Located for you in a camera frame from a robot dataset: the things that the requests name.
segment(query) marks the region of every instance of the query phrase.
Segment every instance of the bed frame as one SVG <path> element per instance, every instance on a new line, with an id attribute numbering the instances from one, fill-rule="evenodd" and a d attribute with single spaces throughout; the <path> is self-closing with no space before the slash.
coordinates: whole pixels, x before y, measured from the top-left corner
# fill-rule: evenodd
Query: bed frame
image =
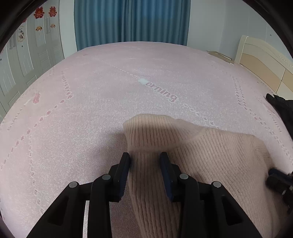
<path id="1" fill-rule="evenodd" d="M 293 62 L 265 41 L 243 35 L 235 63 L 257 75 L 280 97 L 293 99 Z"/>

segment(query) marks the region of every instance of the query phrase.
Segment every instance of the white wall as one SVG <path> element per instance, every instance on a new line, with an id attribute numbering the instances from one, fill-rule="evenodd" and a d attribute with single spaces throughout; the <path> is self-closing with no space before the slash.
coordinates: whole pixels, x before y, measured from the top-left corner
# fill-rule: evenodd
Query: white wall
<path id="1" fill-rule="evenodd" d="M 226 0 L 225 23 L 219 52 L 235 59 L 242 35 L 266 41 L 293 61 L 276 32 L 257 12 L 242 0 Z"/>
<path id="2" fill-rule="evenodd" d="M 74 29 L 74 0 L 59 0 L 59 27 L 64 58 L 77 52 Z"/>
<path id="3" fill-rule="evenodd" d="M 219 51 L 225 7 L 225 0 L 191 0 L 188 47 Z"/>

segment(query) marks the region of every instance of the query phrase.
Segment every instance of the knit sweater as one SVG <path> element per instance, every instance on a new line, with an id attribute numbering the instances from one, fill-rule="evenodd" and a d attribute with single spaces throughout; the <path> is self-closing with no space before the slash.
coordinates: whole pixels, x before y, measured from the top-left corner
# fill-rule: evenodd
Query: knit sweater
<path id="1" fill-rule="evenodd" d="M 124 122 L 123 128 L 132 158 L 130 197 L 143 238 L 177 235 L 180 204 L 171 203 L 165 193 L 161 152 L 199 182 L 220 181 L 263 238 L 277 234 L 285 205 L 265 186 L 274 164 L 261 140 L 164 115 L 140 114 Z"/>

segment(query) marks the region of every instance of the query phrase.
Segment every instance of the metal screw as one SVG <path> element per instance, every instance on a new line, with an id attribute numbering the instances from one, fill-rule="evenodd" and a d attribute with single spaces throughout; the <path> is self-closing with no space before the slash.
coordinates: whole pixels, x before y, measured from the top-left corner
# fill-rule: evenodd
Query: metal screw
<path id="1" fill-rule="evenodd" d="M 109 174 L 104 174 L 103 176 L 102 176 L 102 179 L 103 180 L 109 180 L 111 178 L 111 175 L 109 175 Z"/>
<path id="2" fill-rule="evenodd" d="M 70 188 L 75 188 L 77 186 L 77 182 L 71 182 L 70 184 L 69 184 L 69 187 Z"/>
<path id="3" fill-rule="evenodd" d="M 179 176 L 181 179 L 188 179 L 188 175 L 187 174 L 180 174 Z"/>
<path id="4" fill-rule="evenodd" d="M 213 185 L 216 187 L 216 188 L 219 188 L 222 186 L 222 184 L 219 182 L 219 181 L 215 181 L 213 182 Z"/>

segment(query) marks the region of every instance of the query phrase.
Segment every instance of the bed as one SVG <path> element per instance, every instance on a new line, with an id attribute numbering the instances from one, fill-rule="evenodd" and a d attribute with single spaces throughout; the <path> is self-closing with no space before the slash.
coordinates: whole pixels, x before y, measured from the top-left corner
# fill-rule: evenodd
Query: bed
<path id="1" fill-rule="evenodd" d="M 257 75 L 278 96 L 293 99 L 293 62 L 265 41 L 243 35 L 235 62 Z"/>
<path id="2" fill-rule="evenodd" d="M 120 160 L 127 150 L 122 123 L 139 113 L 253 134 L 276 167 L 291 172 L 293 142 L 267 93 L 274 92 L 241 65 L 181 45 L 83 49 L 36 80 L 0 124 L 2 218 L 16 238 L 26 237 L 71 181 L 91 182 Z M 126 187 L 110 205 L 121 227 L 113 237 L 138 230 L 133 213 L 121 212 L 129 206 Z"/>

